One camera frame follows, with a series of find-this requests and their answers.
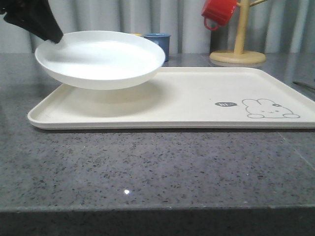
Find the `round wooden base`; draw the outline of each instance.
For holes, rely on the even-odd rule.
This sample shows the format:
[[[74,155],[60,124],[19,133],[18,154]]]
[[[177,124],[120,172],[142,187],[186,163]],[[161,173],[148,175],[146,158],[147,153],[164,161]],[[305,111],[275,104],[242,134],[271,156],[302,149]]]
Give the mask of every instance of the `round wooden base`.
[[[266,61],[266,56],[253,51],[244,51],[243,54],[237,55],[232,50],[225,50],[211,53],[210,59],[227,63],[255,64]]]

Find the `speckled stone surface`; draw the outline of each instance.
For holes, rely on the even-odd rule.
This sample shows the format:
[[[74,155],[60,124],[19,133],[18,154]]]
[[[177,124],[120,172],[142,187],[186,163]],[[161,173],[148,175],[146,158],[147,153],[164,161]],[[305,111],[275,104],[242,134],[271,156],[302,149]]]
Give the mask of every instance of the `speckled stone surface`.
[[[217,65],[207,55],[190,54],[171,55],[164,66]],[[309,90],[292,84],[299,80],[315,85],[315,54],[267,55],[259,69],[315,100]],[[243,216],[253,219],[246,229],[255,235],[269,235],[255,228],[262,219],[270,223],[270,232],[288,228],[291,233],[311,235],[314,130],[45,131],[32,127],[27,112],[59,84],[42,71],[33,54],[0,55],[0,235],[10,235],[13,225],[8,222],[23,225],[11,235],[23,229],[28,235],[38,235],[40,229],[42,235],[87,233],[84,229],[102,225],[96,219],[108,220],[106,212],[112,212],[108,210],[115,210],[111,230],[118,227],[121,234],[126,233],[121,227],[132,227],[130,221],[145,225],[141,230],[133,228],[134,235],[145,235],[144,231],[158,235],[154,229],[165,219],[172,235],[184,235],[176,229],[179,225],[185,229],[189,222],[186,235],[197,229],[201,231],[196,235],[202,235],[211,226],[206,219],[219,224],[218,214],[223,222],[212,227],[212,233],[226,229],[225,235],[250,235],[240,227],[238,218]],[[241,211],[250,209],[251,213]],[[281,219],[301,215],[293,219],[300,220],[303,229],[294,230],[285,221],[272,225],[274,209],[280,209]],[[235,215],[229,221],[231,210]],[[261,215],[252,218],[251,214]],[[59,222],[60,230],[46,232],[44,228],[54,222]],[[113,234],[93,230],[96,235]]]

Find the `bunny cartoon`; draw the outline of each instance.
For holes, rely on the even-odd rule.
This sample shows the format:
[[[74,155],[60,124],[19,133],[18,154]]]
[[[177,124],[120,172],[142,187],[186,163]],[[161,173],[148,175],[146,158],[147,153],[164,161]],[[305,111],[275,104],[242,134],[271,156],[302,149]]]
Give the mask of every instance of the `bunny cartoon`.
[[[285,108],[269,99],[244,99],[249,118],[300,118],[288,108]]]

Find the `tray rim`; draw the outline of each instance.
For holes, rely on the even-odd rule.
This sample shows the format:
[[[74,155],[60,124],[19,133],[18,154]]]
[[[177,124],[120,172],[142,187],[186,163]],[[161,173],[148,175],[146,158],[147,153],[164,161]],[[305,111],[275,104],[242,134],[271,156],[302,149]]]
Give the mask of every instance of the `tray rim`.
[[[275,77],[271,76],[267,72],[249,67],[161,67],[157,73],[165,72],[207,72],[222,71],[222,72],[255,72],[256,74],[262,74],[268,77],[268,80],[276,86],[281,86],[284,92],[293,93],[293,95],[299,99],[303,98],[303,104],[311,108],[315,102]],[[51,122],[51,121],[38,121],[32,117],[33,113],[37,111],[45,103],[49,103],[50,100],[60,92],[68,91],[69,89],[75,89],[71,85],[61,84],[49,95],[47,95],[42,101],[40,101],[34,108],[32,108],[28,114],[28,120],[30,123],[40,129],[45,130],[87,130],[87,129],[312,129],[315,128],[315,121],[303,121],[303,122],[288,122],[287,125],[276,126],[279,124],[275,121],[265,121],[264,126],[255,124],[255,121],[151,121],[150,125],[146,125],[145,121],[132,121],[132,122],[117,122],[107,121],[106,126],[101,122]],[[243,125],[236,126],[236,123],[242,123]]]

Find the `red mug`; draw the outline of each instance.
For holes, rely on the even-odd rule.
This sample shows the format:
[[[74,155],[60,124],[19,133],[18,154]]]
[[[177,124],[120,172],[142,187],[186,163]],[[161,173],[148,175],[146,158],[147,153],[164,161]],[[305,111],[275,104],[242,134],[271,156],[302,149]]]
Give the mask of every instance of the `red mug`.
[[[237,0],[206,0],[201,15],[204,17],[204,25],[207,29],[217,30],[219,26],[228,23],[236,8]],[[207,19],[217,23],[215,28],[207,25]]]

